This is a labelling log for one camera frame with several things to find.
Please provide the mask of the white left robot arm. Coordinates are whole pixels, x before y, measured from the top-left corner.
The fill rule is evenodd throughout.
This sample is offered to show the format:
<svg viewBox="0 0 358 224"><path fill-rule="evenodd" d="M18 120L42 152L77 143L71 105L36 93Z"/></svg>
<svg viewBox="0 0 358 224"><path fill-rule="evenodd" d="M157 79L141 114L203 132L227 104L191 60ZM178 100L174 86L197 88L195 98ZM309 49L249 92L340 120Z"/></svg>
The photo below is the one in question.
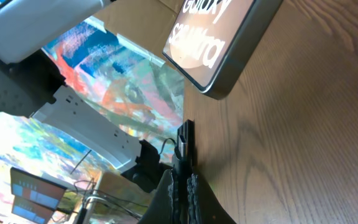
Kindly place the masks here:
<svg viewBox="0 0 358 224"><path fill-rule="evenodd" d="M33 118L67 133L150 193L168 168L157 149L90 107L42 50L109 4L110 0L0 3L0 112Z"/></svg>

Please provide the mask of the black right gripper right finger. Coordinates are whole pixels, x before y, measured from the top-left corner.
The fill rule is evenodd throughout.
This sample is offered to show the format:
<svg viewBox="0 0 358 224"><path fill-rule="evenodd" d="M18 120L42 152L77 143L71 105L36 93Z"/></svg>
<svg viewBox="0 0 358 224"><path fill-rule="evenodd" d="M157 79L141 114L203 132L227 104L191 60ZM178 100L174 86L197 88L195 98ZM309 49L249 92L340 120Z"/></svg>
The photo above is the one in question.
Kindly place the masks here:
<svg viewBox="0 0 358 224"><path fill-rule="evenodd" d="M193 173L187 179L188 223L236 224L223 209L208 182L201 174Z"/></svg>

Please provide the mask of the bronze Galaxy smartphone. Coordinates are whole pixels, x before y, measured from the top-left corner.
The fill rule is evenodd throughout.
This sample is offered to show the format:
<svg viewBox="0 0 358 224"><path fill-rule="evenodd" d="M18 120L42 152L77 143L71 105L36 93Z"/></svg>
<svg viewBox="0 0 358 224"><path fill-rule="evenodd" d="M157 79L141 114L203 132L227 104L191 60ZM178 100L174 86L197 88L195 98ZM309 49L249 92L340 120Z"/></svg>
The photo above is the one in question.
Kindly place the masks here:
<svg viewBox="0 0 358 224"><path fill-rule="evenodd" d="M283 0L186 0L163 55L198 91L221 100L233 89Z"/></svg>

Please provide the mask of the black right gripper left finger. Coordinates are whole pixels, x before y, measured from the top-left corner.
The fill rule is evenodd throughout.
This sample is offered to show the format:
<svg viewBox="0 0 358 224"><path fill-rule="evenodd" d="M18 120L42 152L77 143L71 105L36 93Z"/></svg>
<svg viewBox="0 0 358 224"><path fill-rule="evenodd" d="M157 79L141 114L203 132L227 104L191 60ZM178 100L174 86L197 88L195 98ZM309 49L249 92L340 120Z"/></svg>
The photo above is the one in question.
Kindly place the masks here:
<svg viewBox="0 0 358 224"><path fill-rule="evenodd" d="M177 190L175 174L171 169L166 170L163 173L152 202L138 224L176 223L175 209L177 208L178 202Z"/></svg>

